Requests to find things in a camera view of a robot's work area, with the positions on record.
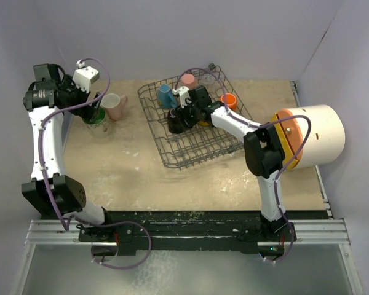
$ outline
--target cable connector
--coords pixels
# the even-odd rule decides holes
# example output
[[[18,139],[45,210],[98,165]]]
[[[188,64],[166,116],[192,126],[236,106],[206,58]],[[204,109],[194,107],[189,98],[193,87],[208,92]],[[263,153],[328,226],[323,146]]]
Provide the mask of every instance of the cable connector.
[[[78,60],[76,62],[76,66],[77,66],[78,69],[82,69],[82,68],[85,67],[85,62],[84,61],[82,62],[81,60]]]

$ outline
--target cup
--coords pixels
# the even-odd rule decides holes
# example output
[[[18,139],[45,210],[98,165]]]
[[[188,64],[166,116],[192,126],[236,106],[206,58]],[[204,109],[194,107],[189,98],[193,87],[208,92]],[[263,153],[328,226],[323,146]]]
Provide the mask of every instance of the cup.
[[[172,94],[171,87],[168,84],[162,84],[159,87],[157,102],[163,109],[170,109],[178,106],[178,102]]]
[[[97,115],[94,119],[82,120],[94,137],[103,138],[111,133],[111,122],[109,121],[108,116],[103,108],[98,108]]]
[[[101,106],[105,109],[112,121],[117,121],[123,117],[125,106],[129,102],[127,96],[107,94],[101,100]]]
[[[220,101],[224,103],[224,94],[220,96]],[[231,93],[227,93],[227,105],[230,109],[232,109],[233,111],[236,111],[236,107],[238,105],[238,99],[236,98],[235,95]]]
[[[182,86],[186,86],[189,89],[194,88],[195,86],[197,86],[197,81],[196,78],[194,77],[194,75],[192,74],[184,74],[181,78],[181,85]]]

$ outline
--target cylindrical bin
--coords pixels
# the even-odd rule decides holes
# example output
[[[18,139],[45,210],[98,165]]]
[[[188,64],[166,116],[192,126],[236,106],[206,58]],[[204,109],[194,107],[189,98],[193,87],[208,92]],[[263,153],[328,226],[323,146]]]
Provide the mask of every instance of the cylindrical bin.
[[[289,168],[303,168],[326,164],[334,161],[341,153],[346,140],[344,127],[337,113],[327,105],[305,106],[299,108],[281,109],[275,114],[275,119],[282,119],[293,115],[305,115],[312,124],[311,134],[303,150]],[[280,140],[284,146],[286,163],[298,150],[308,131],[305,119],[297,118],[281,122]],[[288,144],[284,144],[282,133]]]
[[[112,125],[105,110],[101,107],[98,108],[96,117],[92,120],[82,119],[86,124],[86,127],[90,130],[92,135],[97,138],[106,137],[111,133]]]

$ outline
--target table top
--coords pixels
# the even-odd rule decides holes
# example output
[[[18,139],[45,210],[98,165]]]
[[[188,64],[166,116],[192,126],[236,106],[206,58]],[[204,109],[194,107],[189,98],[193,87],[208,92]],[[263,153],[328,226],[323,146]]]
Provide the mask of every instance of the table top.
[[[81,182],[87,198],[108,210],[260,210],[260,190],[244,151],[182,170],[165,168],[143,113],[137,90],[153,81],[112,81],[108,93],[129,98],[125,116],[106,138],[94,138],[75,117],[65,149],[66,174]],[[106,81],[97,81],[102,91]],[[267,122],[295,107],[289,81],[231,81],[253,120]],[[324,210],[315,168],[282,175],[288,210]]]

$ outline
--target metal rack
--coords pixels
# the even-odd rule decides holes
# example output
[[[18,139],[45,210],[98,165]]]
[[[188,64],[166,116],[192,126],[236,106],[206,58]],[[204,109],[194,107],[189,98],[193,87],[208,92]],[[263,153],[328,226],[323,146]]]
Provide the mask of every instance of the metal rack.
[[[236,113],[251,119],[249,112],[243,105],[238,93],[228,81],[226,75],[219,66],[212,68],[214,74],[219,77],[227,93],[233,93],[238,98]],[[195,70],[191,74],[202,84],[204,71]],[[162,109],[157,103],[157,92],[162,84],[168,84],[174,88],[179,76],[157,81],[142,86],[138,90],[138,96],[148,121],[150,131],[156,142],[157,150],[162,163],[168,168],[183,168],[195,163],[201,163],[220,155],[232,153],[243,147],[243,144],[234,136],[224,130],[211,126],[197,124],[192,129],[181,134],[172,134],[168,130],[167,110]],[[206,86],[212,101],[219,100],[223,90],[218,82]]]

